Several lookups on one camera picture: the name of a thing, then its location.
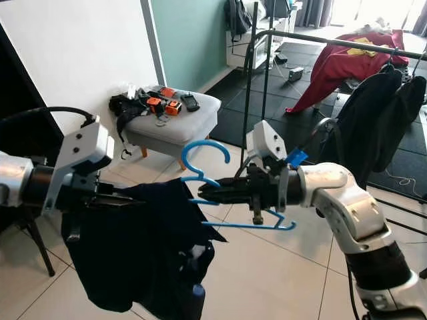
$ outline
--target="upholstered footstool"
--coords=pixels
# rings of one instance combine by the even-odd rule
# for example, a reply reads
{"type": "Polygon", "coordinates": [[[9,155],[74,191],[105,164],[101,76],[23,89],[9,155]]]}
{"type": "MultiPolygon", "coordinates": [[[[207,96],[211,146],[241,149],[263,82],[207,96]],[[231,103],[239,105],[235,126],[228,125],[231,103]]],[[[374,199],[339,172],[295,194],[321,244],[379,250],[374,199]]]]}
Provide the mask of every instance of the upholstered footstool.
{"type": "MultiPolygon", "coordinates": [[[[177,96],[186,93],[188,91],[178,91],[177,96]]],[[[221,101],[215,97],[196,92],[191,94],[200,105],[197,111],[188,112],[183,104],[181,112],[176,116],[169,115],[169,121],[163,127],[156,125],[154,115],[136,117],[126,125],[127,140],[141,147],[143,157],[147,157],[148,149],[165,153],[177,158],[185,170],[181,162],[182,149],[192,141],[209,137],[218,123],[217,114],[221,106],[221,101]]]]}

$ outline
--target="blue plastic hanger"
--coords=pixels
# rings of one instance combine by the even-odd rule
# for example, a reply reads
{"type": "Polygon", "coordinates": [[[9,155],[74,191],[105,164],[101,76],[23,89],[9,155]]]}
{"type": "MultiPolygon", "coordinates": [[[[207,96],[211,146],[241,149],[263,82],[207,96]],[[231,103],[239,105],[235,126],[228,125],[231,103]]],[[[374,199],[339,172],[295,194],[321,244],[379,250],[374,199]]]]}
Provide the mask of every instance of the blue plastic hanger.
{"type": "MultiPolygon", "coordinates": [[[[183,182],[186,182],[186,181],[203,181],[203,182],[209,183],[210,185],[213,185],[214,187],[221,187],[220,184],[218,182],[216,182],[215,180],[210,179],[208,177],[205,177],[205,173],[203,172],[203,170],[194,167],[188,161],[187,156],[188,156],[189,151],[195,147],[199,147],[200,145],[210,145],[211,147],[215,147],[215,148],[219,149],[220,151],[222,151],[222,153],[226,157],[226,163],[230,162],[230,152],[228,152],[227,148],[224,147],[221,143],[219,143],[217,141],[213,141],[213,140],[199,140],[199,141],[191,142],[188,145],[186,145],[184,147],[184,149],[182,150],[181,160],[182,160],[182,163],[190,171],[197,173],[197,177],[182,177],[181,181],[183,181],[183,182]]],[[[202,204],[202,205],[220,205],[219,203],[216,203],[213,201],[206,201],[206,200],[200,200],[200,199],[190,199],[189,201],[192,203],[197,203],[197,204],[202,204]]]]}
{"type": "MultiPolygon", "coordinates": [[[[217,181],[206,177],[203,170],[201,170],[197,167],[194,167],[191,163],[189,163],[189,161],[187,159],[189,151],[195,147],[199,147],[200,145],[210,145],[212,147],[215,147],[215,148],[221,150],[222,153],[224,154],[225,158],[226,158],[226,163],[230,162],[230,152],[228,152],[227,148],[224,147],[221,143],[219,143],[217,141],[213,141],[213,140],[194,141],[194,142],[189,143],[188,145],[186,145],[184,147],[184,149],[182,150],[182,153],[181,153],[181,160],[182,160],[182,163],[190,171],[197,173],[197,176],[195,176],[195,177],[182,177],[181,181],[183,181],[183,182],[186,182],[186,181],[203,181],[205,183],[209,183],[210,185],[213,185],[214,187],[221,187],[221,185],[217,181]]],[[[206,201],[206,200],[201,200],[201,199],[190,199],[189,201],[192,203],[203,204],[203,205],[220,205],[219,203],[216,203],[213,201],[206,201]]],[[[291,221],[291,223],[288,226],[281,225],[281,223],[285,219],[284,215],[282,215],[281,213],[277,213],[277,212],[270,210],[270,209],[267,209],[266,211],[268,213],[270,213],[271,215],[274,215],[275,217],[278,218],[278,222],[275,225],[250,225],[250,224],[246,224],[246,223],[216,223],[216,222],[210,222],[210,221],[203,221],[202,224],[211,225],[211,226],[215,226],[215,227],[218,226],[218,227],[249,228],[249,229],[264,229],[264,230],[282,230],[282,231],[289,231],[289,230],[292,230],[293,228],[296,227],[295,221],[291,221]]]]}

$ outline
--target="white panel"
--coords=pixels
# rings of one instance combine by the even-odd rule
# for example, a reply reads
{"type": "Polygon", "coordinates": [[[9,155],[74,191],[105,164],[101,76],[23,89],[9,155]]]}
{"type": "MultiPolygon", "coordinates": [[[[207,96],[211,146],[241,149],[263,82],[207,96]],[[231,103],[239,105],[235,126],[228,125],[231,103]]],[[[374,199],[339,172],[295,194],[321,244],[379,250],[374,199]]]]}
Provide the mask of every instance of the white panel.
{"type": "MultiPolygon", "coordinates": [[[[109,97],[157,84],[139,0],[12,0],[0,3],[0,22],[46,105],[98,114],[110,133],[109,97]]],[[[84,119],[53,116],[64,134],[84,119]]]]}

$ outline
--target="clothing rack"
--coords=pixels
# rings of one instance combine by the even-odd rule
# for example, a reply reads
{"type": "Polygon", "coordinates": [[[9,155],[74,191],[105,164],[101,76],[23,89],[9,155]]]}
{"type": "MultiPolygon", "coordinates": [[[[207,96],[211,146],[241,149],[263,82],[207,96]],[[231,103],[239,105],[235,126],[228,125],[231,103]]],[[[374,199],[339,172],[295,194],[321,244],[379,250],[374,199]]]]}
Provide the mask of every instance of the clothing rack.
{"type": "MultiPolygon", "coordinates": [[[[390,55],[399,55],[402,57],[408,57],[413,59],[419,59],[427,61],[427,55],[424,53],[415,53],[405,50],[400,50],[399,48],[388,48],[388,47],[381,47],[378,45],[367,45],[365,43],[356,43],[351,41],[345,41],[345,40],[339,40],[339,39],[328,39],[328,38],[321,38],[321,37],[313,37],[311,35],[301,35],[299,33],[289,33],[289,32],[283,32],[283,31],[276,31],[273,28],[273,22],[274,22],[274,9],[276,6],[276,0],[272,1],[272,10],[270,11],[271,17],[270,17],[270,29],[260,31],[259,33],[256,33],[256,24],[258,19],[258,2],[256,1],[254,3],[254,14],[253,14],[253,22],[252,22],[252,33],[251,33],[251,39],[248,44],[248,48],[246,51],[246,57],[245,57],[245,64],[244,64],[244,72],[247,72],[248,81],[246,85],[246,100],[245,100],[245,112],[244,112],[244,124],[243,124],[243,133],[242,133],[242,148],[241,148],[241,154],[240,154],[240,166],[243,165],[244,162],[244,150],[245,150],[245,144],[246,144],[246,130],[248,128],[248,113],[249,113],[249,104],[250,104],[250,90],[251,90],[251,83],[252,83],[252,67],[254,64],[254,46],[255,42],[258,39],[261,39],[262,37],[267,36],[268,37],[268,48],[267,48],[267,58],[266,58],[266,70],[265,70],[265,79],[264,79],[264,92],[263,92],[263,99],[262,99],[262,120],[265,119],[266,115],[266,98],[267,98],[267,88],[268,88],[268,73],[269,73],[269,63],[270,63],[270,56],[271,56],[271,43],[272,43],[272,37],[273,36],[279,36],[279,37],[287,37],[292,39],[299,39],[299,40],[306,40],[306,41],[313,41],[317,43],[327,43],[329,45],[341,45],[343,47],[349,47],[349,48],[356,48],[356,49],[362,49],[362,50],[368,50],[368,51],[375,51],[380,53],[388,53],[390,55]]],[[[385,189],[387,191],[391,191],[387,188],[382,188],[381,186],[368,183],[369,185],[373,187],[377,187],[379,189],[385,189]]],[[[409,197],[407,195],[404,195],[402,193],[395,192],[399,195],[402,195],[404,197],[407,197],[409,199],[417,200],[421,204],[427,203],[426,200],[418,198],[418,197],[409,197]]],[[[409,210],[407,208],[400,207],[398,205],[395,205],[393,203],[389,203],[387,201],[377,199],[378,202],[384,203],[386,205],[395,207],[397,209],[406,211],[408,213],[411,213],[415,216],[422,217],[424,219],[427,219],[427,215],[420,214],[418,212],[409,210]]],[[[393,221],[390,219],[387,219],[388,222],[393,223],[395,225],[399,225],[405,229],[417,232],[422,235],[427,235],[427,232],[421,231],[418,229],[415,229],[413,227],[410,227],[408,225],[399,223],[397,221],[393,221]]]]}

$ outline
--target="window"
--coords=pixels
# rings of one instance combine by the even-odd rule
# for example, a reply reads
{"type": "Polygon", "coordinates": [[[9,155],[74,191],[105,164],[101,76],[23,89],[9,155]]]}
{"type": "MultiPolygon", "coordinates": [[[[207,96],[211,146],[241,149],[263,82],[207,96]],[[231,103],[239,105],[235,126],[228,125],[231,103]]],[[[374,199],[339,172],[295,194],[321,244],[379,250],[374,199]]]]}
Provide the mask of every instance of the window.
{"type": "Polygon", "coordinates": [[[426,0],[334,0],[331,24],[369,22],[383,17],[391,28],[411,31],[425,2],[426,0]]]}

